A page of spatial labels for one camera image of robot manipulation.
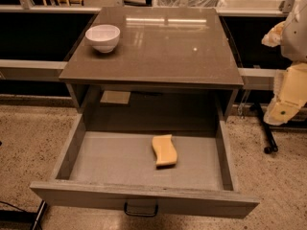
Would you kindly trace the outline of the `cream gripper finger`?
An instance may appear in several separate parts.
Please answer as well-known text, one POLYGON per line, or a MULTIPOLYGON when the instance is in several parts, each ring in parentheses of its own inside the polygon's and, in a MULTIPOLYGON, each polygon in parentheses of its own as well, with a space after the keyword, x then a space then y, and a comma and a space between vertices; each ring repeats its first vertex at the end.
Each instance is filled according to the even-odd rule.
POLYGON ((285 22, 279 22, 274 27, 272 27, 267 34, 261 40, 261 43, 268 47, 276 47, 281 43, 282 31, 285 22))

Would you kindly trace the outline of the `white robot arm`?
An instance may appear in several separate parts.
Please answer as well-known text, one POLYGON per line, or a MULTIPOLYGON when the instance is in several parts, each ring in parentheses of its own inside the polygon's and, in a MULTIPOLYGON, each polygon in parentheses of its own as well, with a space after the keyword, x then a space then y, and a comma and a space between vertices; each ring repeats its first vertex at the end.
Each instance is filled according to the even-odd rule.
POLYGON ((264 115, 269 125, 288 123, 307 103, 307 0, 300 2, 285 21, 276 24, 261 40, 269 47, 281 46, 281 55, 292 64, 278 71, 273 98, 264 115))

